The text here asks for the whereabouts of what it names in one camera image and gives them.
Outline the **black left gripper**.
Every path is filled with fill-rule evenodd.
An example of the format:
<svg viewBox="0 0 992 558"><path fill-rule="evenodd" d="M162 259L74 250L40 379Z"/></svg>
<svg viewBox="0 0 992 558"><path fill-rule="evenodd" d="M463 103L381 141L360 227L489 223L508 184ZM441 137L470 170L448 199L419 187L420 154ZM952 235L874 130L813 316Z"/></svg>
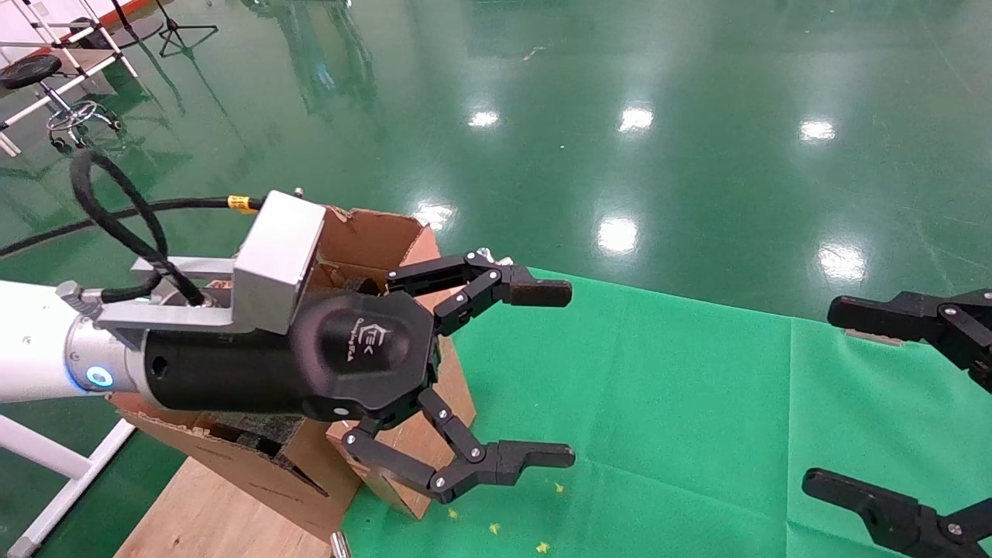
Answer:
<svg viewBox="0 0 992 558"><path fill-rule="evenodd" d="M285 333L151 331L144 349L146 396L177 411L303 415L319 422L369 417L343 436L348 455L440 504L477 485L517 484L528 467L574 465L567 444L482 444L428 388L439 366L436 335L452 335L499 301L567 307L570 282L538 279L525 266L475 251L401 266L386 273L386 285L407 295L309 295ZM450 289L456 293L432 313L414 299ZM440 470L375 438L379 421L397 424L415 409L453 451Z"/></svg>

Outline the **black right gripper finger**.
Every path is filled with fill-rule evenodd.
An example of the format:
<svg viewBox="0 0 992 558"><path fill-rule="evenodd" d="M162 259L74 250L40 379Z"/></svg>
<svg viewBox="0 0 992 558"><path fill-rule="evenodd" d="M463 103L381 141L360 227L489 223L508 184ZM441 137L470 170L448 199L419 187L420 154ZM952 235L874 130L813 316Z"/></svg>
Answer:
<svg viewBox="0 0 992 558"><path fill-rule="evenodd" d="M812 467L803 492L858 515L873 543L908 557L989 557L991 499L940 515L900 492Z"/></svg>
<svg viewBox="0 0 992 558"><path fill-rule="evenodd" d="M838 296L830 303L828 322L873 336L925 342L991 391L989 290L950 297L903 291L889 301Z"/></svg>

